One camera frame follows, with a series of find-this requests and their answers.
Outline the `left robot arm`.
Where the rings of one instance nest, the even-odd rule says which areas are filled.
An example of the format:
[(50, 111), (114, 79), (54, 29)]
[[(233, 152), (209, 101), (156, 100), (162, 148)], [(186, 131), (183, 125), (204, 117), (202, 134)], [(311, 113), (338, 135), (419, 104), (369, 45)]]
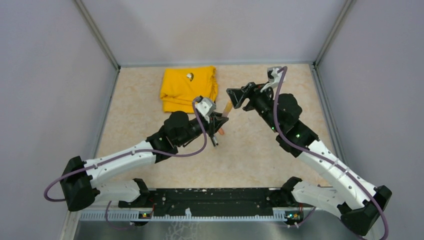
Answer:
[(199, 154), (179, 154), (198, 137), (213, 139), (215, 133), (229, 120), (219, 112), (201, 113), (189, 119), (187, 113), (176, 111), (163, 122), (158, 132), (136, 145), (108, 156), (83, 160), (79, 155), (71, 158), (60, 177), (59, 184), (70, 212), (77, 212), (97, 202), (119, 201), (130, 206), (144, 207), (150, 193), (140, 178), (129, 181), (108, 181), (136, 167), (157, 164), (170, 157), (184, 158)]

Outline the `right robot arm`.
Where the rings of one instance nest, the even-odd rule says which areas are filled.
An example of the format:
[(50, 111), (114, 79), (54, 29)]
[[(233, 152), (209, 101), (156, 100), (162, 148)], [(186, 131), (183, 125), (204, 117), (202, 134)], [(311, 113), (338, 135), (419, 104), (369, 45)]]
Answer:
[(392, 192), (386, 186), (375, 186), (347, 167), (320, 140), (318, 135), (300, 121), (302, 108), (291, 93), (274, 95), (264, 84), (248, 83), (226, 90), (235, 109), (256, 111), (274, 131), (279, 146), (313, 168), (328, 183), (319, 187), (298, 177), (291, 177), (280, 189), (287, 206), (306, 204), (324, 210), (341, 220), (351, 232), (364, 238)]

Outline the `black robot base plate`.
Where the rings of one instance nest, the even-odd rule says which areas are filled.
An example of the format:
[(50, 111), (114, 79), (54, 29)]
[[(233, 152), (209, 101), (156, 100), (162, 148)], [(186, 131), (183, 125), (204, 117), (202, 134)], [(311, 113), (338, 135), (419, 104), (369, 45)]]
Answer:
[(147, 188), (136, 178), (141, 193), (135, 200), (120, 200), (118, 207), (145, 208), (141, 219), (181, 219), (188, 221), (244, 221), (264, 219), (299, 227), (312, 212), (305, 213), (305, 204), (296, 202), (286, 188)]

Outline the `pink highlighter pen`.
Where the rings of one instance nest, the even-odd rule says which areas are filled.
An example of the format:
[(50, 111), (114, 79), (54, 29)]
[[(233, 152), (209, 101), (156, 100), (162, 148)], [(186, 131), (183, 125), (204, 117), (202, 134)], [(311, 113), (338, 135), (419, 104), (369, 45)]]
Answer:
[(232, 104), (232, 102), (229, 100), (228, 102), (227, 102), (227, 104), (225, 105), (225, 108), (224, 108), (224, 110), (222, 111), (222, 117), (223, 118), (227, 118), (228, 117), (228, 115), (229, 115), (229, 113), (230, 113), (230, 111), (233, 109), (233, 104)]

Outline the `white marker pen black tip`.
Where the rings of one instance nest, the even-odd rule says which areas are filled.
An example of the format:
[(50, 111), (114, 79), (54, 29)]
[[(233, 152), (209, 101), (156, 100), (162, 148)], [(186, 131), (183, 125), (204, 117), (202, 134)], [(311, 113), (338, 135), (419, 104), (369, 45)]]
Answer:
[(218, 146), (218, 145), (219, 145), (218, 140), (217, 140), (217, 138), (216, 138), (216, 136), (215, 136), (215, 135), (213, 135), (213, 136), (211, 137), (211, 141), (212, 141), (212, 144), (213, 144), (213, 146), (214, 146), (214, 147), (216, 147), (216, 146)]

